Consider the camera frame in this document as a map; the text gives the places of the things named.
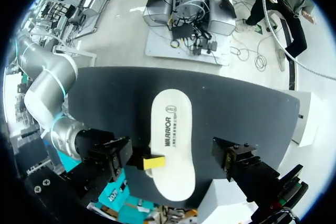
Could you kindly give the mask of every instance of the white platform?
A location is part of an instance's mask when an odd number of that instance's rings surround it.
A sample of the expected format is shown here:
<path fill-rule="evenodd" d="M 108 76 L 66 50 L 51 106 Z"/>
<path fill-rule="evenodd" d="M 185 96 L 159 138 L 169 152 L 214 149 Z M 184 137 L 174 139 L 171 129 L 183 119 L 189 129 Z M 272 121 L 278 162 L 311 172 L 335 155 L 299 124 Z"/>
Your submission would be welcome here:
<path fill-rule="evenodd" d="M 246 202 L 246 196 L 235 182 L 213 179 L 198 207 L 198 224 L 249 223 L 257 209 L 255 203 Z"/>
<path fill-rule="evenodd" d="M 321 120 L 323 110 L 321 100 L 312 92 L 293 90 L 282 90 L 282 92 L 300 100 L 299 118 L 292 140 L 299 147 L 312 144 Z"/>
<path fill-rule="evenodd" d="M 150 27 L 146 43 L 145 54 L 147 56 L 175 58 L 183 60 L 194 60 L 211 63 L 221 66 L 229 66 L 230 55 L 230 37 L 220 34 L 213 34 L 212 41 L 217 41 L 217 51 L 207 54 L 202 50 L 202 54 L 192 55 L 191 51 L 184 45 L 181 40 L 179 48 L 173 48 L 170 45 L 172 41 L 171 31 L 165 26 Z"/>

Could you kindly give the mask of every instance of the white sneaker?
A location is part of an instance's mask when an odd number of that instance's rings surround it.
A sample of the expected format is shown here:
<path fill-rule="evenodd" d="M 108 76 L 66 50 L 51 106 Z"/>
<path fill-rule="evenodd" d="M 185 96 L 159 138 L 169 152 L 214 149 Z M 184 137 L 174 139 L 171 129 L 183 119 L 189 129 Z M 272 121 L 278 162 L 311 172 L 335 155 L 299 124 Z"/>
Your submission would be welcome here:
<path fill-rule="evenodd" d="M 276 53 L 277 53 L 279 68 L 280 68 L 281 72 L 284 72 L 286 54 L 282 49 L 277 50 Z"/>
<path fill-rule="evenodd" d="M 256 26 L 249 26 L 245 23 L 245 19 L 241 20 L 237 25 L 236 25 L 236 31 L 238 33 L 244 33 L 244 32 L 252 32 L 255 31 Z"/>

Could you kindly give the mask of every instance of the gray device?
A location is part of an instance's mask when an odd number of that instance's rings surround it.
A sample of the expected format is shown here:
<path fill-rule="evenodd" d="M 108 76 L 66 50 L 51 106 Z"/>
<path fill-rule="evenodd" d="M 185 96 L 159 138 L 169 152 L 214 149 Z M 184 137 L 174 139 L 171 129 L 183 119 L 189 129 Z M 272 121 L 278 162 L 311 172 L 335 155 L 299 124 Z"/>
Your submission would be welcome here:
<path fill-rule="evenodd" d="M 160 0 L 143 11 L 143 19 L 149 26 L 165 26 L 172 13 L 173 0 Z"/>
<path fill-rule="evenodd" d="M 232 18 L 229 11 L 221 9 L 222 0 L 209 0 L 209 25 L 208 32 L 229 36 L 236 28 L 236 19 Z"/>

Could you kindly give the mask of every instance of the desk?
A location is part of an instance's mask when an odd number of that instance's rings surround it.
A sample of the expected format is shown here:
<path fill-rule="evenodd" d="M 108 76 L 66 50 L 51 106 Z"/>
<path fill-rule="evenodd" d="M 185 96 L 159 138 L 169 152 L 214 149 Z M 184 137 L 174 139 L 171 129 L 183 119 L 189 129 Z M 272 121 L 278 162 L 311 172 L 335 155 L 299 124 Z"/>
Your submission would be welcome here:
<path fill-rule="evenodd" d="M 172 202 L 144 171 L 126 167 L 131 195 L 177 208 L 197 208 L 212 179 L 225 174 L 211 155 L 214 136 L 257 147 L 261 159 L 277 169 L 293 136 L 299 101 L 262 86 L 190 71 L 100 67 L 79 69 L 69 92 L 69 112 L 87 126 L 129 136 L 134 146 L 150 141 L 151 106 L 165 89 L 179 89 L 193 108 L 192 155 L 196 188 L 185 201 Z"/>

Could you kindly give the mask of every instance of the black pants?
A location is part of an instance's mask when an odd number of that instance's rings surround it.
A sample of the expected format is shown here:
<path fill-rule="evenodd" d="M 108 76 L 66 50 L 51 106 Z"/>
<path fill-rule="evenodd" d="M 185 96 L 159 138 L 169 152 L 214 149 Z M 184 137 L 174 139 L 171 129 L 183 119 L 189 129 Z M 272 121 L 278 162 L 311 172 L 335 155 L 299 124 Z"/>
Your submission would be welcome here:
<path fill-rule="evenodd" d="M 293 42 L 286 48 L 286 50 L 295 58 L 300 53 L 307 49 L 307 43 L 305 38 L 305 33 L 303 32 L 301 22 L 299 18 L 295 18 L 294 14 L 287 10 L 286 6 L 282 4 L 280 1 L 278 4 L 273 4 L 269 0 L 266 0 L 266 8 L 267 10 L 277 10 L 279 13 L 283 15 L 285 18 L 287 25 L 290 29 L 290 33 L 292 34 Z M 265 18 L 264 10 L 263 10 L 263 1 L 256 0 L 254 3 L 251 15 L 246 20 L 247 25 L 254 26 L 259 21 Z"/>

